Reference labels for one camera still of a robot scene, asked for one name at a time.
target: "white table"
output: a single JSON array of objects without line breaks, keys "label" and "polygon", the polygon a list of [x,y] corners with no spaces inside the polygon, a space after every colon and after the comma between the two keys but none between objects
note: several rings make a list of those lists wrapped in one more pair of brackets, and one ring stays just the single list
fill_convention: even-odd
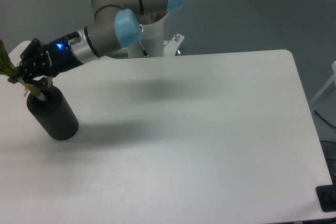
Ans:
[{"label": "white table", "polygon": [[80,128],[51,139],[1,81],[0,223],[223,224],[334,217],[285,50],[98,60],[54,79]]}]

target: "black cable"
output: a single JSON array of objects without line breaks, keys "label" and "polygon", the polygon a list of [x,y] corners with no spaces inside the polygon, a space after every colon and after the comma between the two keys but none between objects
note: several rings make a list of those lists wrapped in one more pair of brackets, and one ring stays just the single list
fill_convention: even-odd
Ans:
[{"label": "black cable", "polygon": [[332,125],[331,123],[329,123],[324,117],[322,117],[316,110],[314,110],[314,113],[322,120],[324,121],[327,125],[329,125],[330,127],[332,127],[333,129],[336,130],[336,126]]},{"label": "black cable", "polygon": [[336,144],[336,142],[328,141],[328,140],[321,140],[322,143],[330,143],[330,144]]},{"label": "black cable", "polygon": [[95,18],[96,18],[96,15],[103,9],[107,8],[107,7],[116,7],[116,8],[119,8],[121,10],[124,10],[124,8],[122,8],[121,6],[119,5],[113,5],[113,4],[110,4],[110,5],[104,5],[104,6],[101,6],[95,13]]}]

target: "metal bracket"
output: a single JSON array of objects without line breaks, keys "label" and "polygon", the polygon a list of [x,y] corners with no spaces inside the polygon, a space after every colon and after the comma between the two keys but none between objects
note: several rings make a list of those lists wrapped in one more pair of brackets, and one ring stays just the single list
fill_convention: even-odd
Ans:
[{"label": "metal bracket", "polygon": [[175,56],[176,52],[184,40],[184,36],[181,34],[175,34],[168,45],[164,48],[164,56]]},{"label": "metal bracket", "polygon": [[329,80],[322,86],[322,88],[313,96],[313,98],[309,101],[309,106],[312,108],[312,105],[318,101],[322,95],[326,94],[328,91],[332,91],[336,86],[336,61],[331,65],[333,70],[333,75],[329,78]]}]

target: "white stand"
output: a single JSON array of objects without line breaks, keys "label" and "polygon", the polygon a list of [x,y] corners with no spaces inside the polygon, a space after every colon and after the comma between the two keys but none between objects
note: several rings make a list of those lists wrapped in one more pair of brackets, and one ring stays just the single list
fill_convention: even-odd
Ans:
[{"label": "white stand", "polygon": [[329,78],[329,80],[322,86],[322,88],[313,96],[313,98],[309,102],[309,107],[321,98],[322,95],[326,94],[327,91],[335,89],[336,86],[336,61],[331,65],[333,70],[333,75]]}]

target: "wire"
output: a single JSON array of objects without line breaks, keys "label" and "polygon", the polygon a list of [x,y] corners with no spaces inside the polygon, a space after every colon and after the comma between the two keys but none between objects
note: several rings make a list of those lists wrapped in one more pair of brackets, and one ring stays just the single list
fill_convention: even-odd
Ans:
[{"label": "wire", "polygon": [[324,117],[322,117],[316,110],[314,110],[314,113],[322,120],[324,121],[327,125],[329,125],[330,127],[332,127],[333,129],[336,130],[336,126],[332,125],[331,123],[329,123]]},{"label": "wire", "polygon": [[336,142],[329,141],[329,140],[321,140],[322,143],[330,143],[330,144],[336,144]]}]

